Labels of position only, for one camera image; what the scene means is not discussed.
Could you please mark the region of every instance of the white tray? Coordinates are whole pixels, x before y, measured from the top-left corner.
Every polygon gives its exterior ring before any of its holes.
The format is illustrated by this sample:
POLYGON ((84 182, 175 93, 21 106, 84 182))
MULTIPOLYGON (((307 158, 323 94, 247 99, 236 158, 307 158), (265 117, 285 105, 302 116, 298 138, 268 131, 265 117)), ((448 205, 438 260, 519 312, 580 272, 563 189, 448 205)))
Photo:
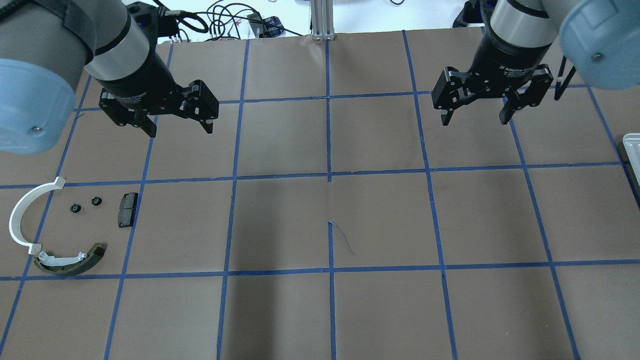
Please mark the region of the white tray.
POLYGON ((627 150, 631 167, 636 173, 636 179, 640 181, 640 134, 626 134, 622 138, 622 144, 627 150))

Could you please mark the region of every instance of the light blue joint cap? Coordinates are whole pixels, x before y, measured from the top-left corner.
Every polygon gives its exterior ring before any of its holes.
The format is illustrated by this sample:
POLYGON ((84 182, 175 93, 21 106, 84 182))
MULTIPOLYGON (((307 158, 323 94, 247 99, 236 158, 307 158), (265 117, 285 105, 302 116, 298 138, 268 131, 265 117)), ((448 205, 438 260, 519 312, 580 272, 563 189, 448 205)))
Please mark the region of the light blue joint cap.
POLYGON ((640 84, 640 0, 583 0, 559 35, 588 85, 621 90, 640 84))
POLYGON ((75 103, 71 86, 54 72, 0 59, 0 151, 36 154, 51 149, 75 103))

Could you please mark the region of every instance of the white metal post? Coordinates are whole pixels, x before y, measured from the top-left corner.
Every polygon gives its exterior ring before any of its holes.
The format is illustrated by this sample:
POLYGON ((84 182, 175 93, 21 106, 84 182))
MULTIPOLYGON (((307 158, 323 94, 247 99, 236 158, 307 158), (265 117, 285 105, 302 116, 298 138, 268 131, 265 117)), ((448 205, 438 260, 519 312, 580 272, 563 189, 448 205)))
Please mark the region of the white metal post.
POLYGON ((334 40, 333 0, 311 0, 311 28, 314 40, 334 40))

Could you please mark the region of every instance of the white floor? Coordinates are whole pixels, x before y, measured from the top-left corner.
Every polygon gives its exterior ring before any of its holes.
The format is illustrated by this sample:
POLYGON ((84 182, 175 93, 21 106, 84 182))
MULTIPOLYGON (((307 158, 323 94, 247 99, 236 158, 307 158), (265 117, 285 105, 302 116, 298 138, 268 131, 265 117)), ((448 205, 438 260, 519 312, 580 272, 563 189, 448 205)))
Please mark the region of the white floor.
MULTIPOLYGON (((143 2, 153 4, 152 0, 143 2)), ((191 12, 205 11, 213 2, 163 0, 171 10, 191 12)), ((287 29, 304 35, 310 33, 310 10, 306 0, 223 0, 220 4, 230 3, 245 3, 258 10, 263 17, 279 17, 287 29)), ((336 33, 450 28, 464 3, 465 0, 405 0, 404 4, 396 6, 389 0, 333 0, 334 26, 336 33)), ((194 41, 209 38, 206 34, 187 31, 194 41)), ((245 20, 240 25, 240 33, 242 38, 253 37, 245 20)))

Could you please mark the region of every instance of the blue grid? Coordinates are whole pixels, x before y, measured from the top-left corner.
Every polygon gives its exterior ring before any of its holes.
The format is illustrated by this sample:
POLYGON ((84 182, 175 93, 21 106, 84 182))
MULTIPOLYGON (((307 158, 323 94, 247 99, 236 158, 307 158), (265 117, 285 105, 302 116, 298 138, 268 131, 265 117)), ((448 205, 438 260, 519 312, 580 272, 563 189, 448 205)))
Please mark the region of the blue grid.
MULTIPOLYGON (((335 286, 334 286, 334 275, 336 273, 342 272, 388 272, 388 271, 439 271, 442 276, 442 289, 444 295, 445 302, 445 312, 447 317, 447 324, 449 328, 449 339, 451 342, 451 352, 452 358, 455 360, 458 358, 455 335, 454 335, 454 326, 452 320, 451 313, 451 305, 449 303, 449 294, 447 289, 447 270, 470 270, 470 269, 495 269, 495 268, 539 268, 539 267, 549 267, 552 272, 552 278, 554 281, 554 285, 556 287, 558 301, 561 306, 561 312, 563 315, 563 319, 565 322, 566 330, 568 333, 568 337, 572 346, 574 358, 580 359, 580 355, 578 353, 577 346, 575 344, 575 339, 573 337, 573 331, 570 324, 570 319, 568 317, 566 306, 564 304, 562 291, 559 285, 559 281, 556 274, 557 267, 563 266, 595 266, 595 265, 637 265, 640 264, 640 259, 614 259, 614 260, 589 260, 589 261, 554 261, 549 244, 547 241, 543 219, 540 215, 540 211, 538 209, 538 204, 536 201, 536 196, 534 189, 532 187, 531 178, 529 177, 529 169, 530 168, 563 168, 563 167, 616 167, 622 166, 625 175, 629 181, 629 185, 631 190, 636 198, 638 206, 640 208, 640 197, 636 192, 636 189, 633 185, 633 180, 630 176, 630 173, 625 168, 625 163, 623 162, 623 158, 619 152, 618 147, 614 141, 614 138, 611 134, 609 126, 607 125, 607 121, 602 114, 602 111, 593 95, 593 91, 590 87, 586 85, 571 85, 572 88, 587 88, 593 104, 598 112, 600 120, 604 126, 604 129, 607 132, 607 135, 611 141, 616 154, 618 155, 618 161, 612 162, 601 162, 601 163, 556 163, 556 164, 536 164, 530 165, 527 164, 524 158, 524 154, 522 152, 522 148, 520 146, 520 142, 518 140, 518 134, 516 131, 516 127, 514 122, 511 122, 511 131, 513 134, 514 141, 516 143, 516 147, 518 149, 518 155, 520 157, 520 165, 505 165, 505 166, 487 166, 487 167, 446 167, 446 168, 431 168, 429 166, 428 154, 426 152, 425 147, 425 139, 424 133, 422 130, 422 121, 420 114, 420 105, 418 102, 419 95, 430 94, 430 91, 418 91, 415 74, 413 71, 413 63, 410 52, 410 46, 407 40, 406 32, 403 31, 403 40, 404 46, 406 49, 407 61, 409 64, 410 76, 412 80, 412 91, 411 92, 398 92, 398 93, 380 93, 380 94, 352 94, 352 95, 330 95, 330 42, 326 43, 325 47, 325 55, 326 55, 326 95, 318 96, 318 97, 290 97, 290 98, 277 98, 277 99, 255 99, 255 100, 245 100, 244 99, 244 88, 246 84, 246 71, 249 57, 249 48, 250 42, 246 42, 245 54, 244 54, 244 66, 243 66, 243 76, 242 76, 242 86, 241 86, 241 96, 238 101, 221 101, 222 104, 239 104, 239 115, 238 115, 238 123, 237 123, 237 131, 236 131, 236 147, 234 153, 234 169, 232 177, 217 177, 217 178, 184 178, 184 179, 156 179, 156 180, 147 180, 147 170, 148 164, 152 153, 152 146, 154 143, 153 139, 149 140, 148 148, 147 148, 147 157, 145 158, 145 167, 143 170, 143 175, 140 180, 130 180, 130 181, 106 181, 106 182, 85 182, 85 183, 67 183, 66 186, 115 186, 115 185, 123 185, 123 184, 138 184, 140 185, 140 195, 138 197, 138 206, 142 202, 143 192, 146 184, 161 184, 161 183, 181 183, 181 182, 207 182, 207 181, 232 181, 232 195, 231 195, 231 205, 229 210, 229 220, 228 220, 228 233, 227 233, 227 247, 225 251, 225 267, 224 271, 217 272, 184 272, 184 273, 165 273, 165 274, 128 274, 127 273, 127 265, 129 260, 129 254, 131 251, 132 241, 134 239, 134 234, 136 230, 136 220, 134 221, 134 225, 131 228, 131 232, 129 235, 129 241, 127 243, 127 250, 125 253, 125 259, 122 266, 122 271, 120 274, 106 274, 106 275, 77 275, 74 277, 51 277, 46 275, 35 275, 28 276, 28 271, 31 265, 31 261, 33 259, 32 256, 29 257, 24 271, 19 277, 0 277, 0 281, 18 281, 19 287, 17 293, 15 295, 15 300, 13 302, 13 306, 7 320, 6 326, 4 328, 2 340, 0 341, 0 355, 4 349, 4 344, 6 342, 7 335, 10 330, 11 323, 13 321, 13 317, 15 315, 16 308, 19 304, 20 295, 22 293, 23 286, 26 281, 58 281, 65 279, 118 279, 118 291, 116 294, 116 300, 113 308, 113 314, 111 318, 111 324, 109 328, 107 345, 105 348, 104 359, 107 360, 109 358, 109 352, 111 349, 111 341, 113 339, 113 332, 115 330, 116 319, 118 315, 118 308, 120 303, 120 297, 122 295, 122 288, 124 285, 124 281, 126 279, 153 279, 153 278, 172 278, 172 277, 222 277, 223 285, 221 292, 221 305, 220 305, 220 321, 218 326, 218 338, 217 338, 217 349, 218 349, 218 359, 221 356, 221 346, 222 346, 222 336, 223 336, 223 326, 224 326, 224 316, 225 316, 225 303, 227 297, 227 282, 228 277, 233 276, 268 276, 268 275, 289 275, 289 274, 329 274, 329 287, 330 287, 330 324, 331 324, 331 354, 332 360, 337 358, 337 344, 336 344, 336 329, 335 329, 335 286), (357 97, 388 97, 388 96, 404 96, 404 95, 412 95, 415 103, 415 111, 417 116, 417 126, 419 130, 420 136, 420 145, 422 156, 424 160, 424 168, 415 168, 415 169, 402 169, 402 170, 371 170, 371 171, 357 171, 357 172, 333 172, 331 167, 331 114, 330 114, 330 100, 331 99, 344 99, 344 98, 357 98, 357 97), (269 102, 269 101, 308 101, 308 100, 318 100, 318 99, 326 99, 326 141, 327 141, 327 172, 323 173, 311 173, 311 174, 277 174, 277 175, 264 175, 264 176, 238 176, 237 175, 237 162, 238 162, 238 154, 239 154, 239 142, 241 137, 241 124, 242 124, 242 115, 243 115, 243 105, 248 102, 269 102), (546 262, 530 262, 530 263, 487 263, 487 264, 446 264, 444 254, 442 252, 442 243, 440 241, 440 233, 438 227, 438 217, 436 212, 436 204, 433 196, 433 187, 431 181, 431 174, 433 172, 457 172, 457 171, 478 171, 478 170, 506 170, 506 169, 521 169, 525 174, 525 178, 527 181, 527 185, 529 187, 529 193, 531 196, 532 206, 534 207, 536 218, 538 220, 538 225, 540 227, 540 233, 542 235, 544 247, 547 253, 547 261, 546 262), (292 177, 327 177, 327 180, 330 182, 333 176, 358 176, 358 175, 369 175, 369 174, 411 174, 411 173, 424 173, 426 175, 426 181, 428 184, 429 191, 429 201, 431 204, 431 213, 433 216, 433 224, 436 234, 436 246, 438 249, 438 264, 437 265, 417 265, 417 266, 362 266, 362 267, 335 267, 333 261, 333 227, 331 224, 328 224, 328 254, 329 254, 329 264, 326 268, 299 268, 299 269, 290 269, 290 270, 266 270, 266 271, 229 271, 229 259, 230 259, 230 248, 231 248, 231 239, 232 239, 232 228, 233 228, 233 218, 234 218, 234 207, 235 207, 235 198, 236 198, 236 188, 238 181, 244 180, 254 180, 254 179, 281 179, 281 178, 292 178, 292 177)), ((167 64, 170 65, 171 58, 173 54, 173 45, 170 47, 169 57, 167 64)), ((87 90, 89 88, 91 82, 91 77, 87 79, 87 82, 84 86, 83 95, 79 103, 79 107, 75 109, 76 116, 72 123, 72 127, 70 133, 68 135, 65 148, 60 159, 58 170, 56 175, 59 176, 68 152, 69 145, 71 143, 72 136, 74 134, 74 130, 76 128, 78 117, 82 112, 85 111, 98 111, 99 108, 83 108, 84 100, 87 94, 87 90)), ((18 184, 18 185, 3 185, 0 186, 0 190, 2 189, 27 189, 38 186, 39 184, 18 184)), ((42 232, 42 228, 45 223, 45 219, 47 216, 47 212, 49 210, 49 206, 51 204, 52 194, 49 195, 47 199, 47 203, 45 205, 44 213, 42 215, 40 224, 38 226, 38 231, 36 233, 36 237, 34 242, 38 242, 40 234, 42 232)))

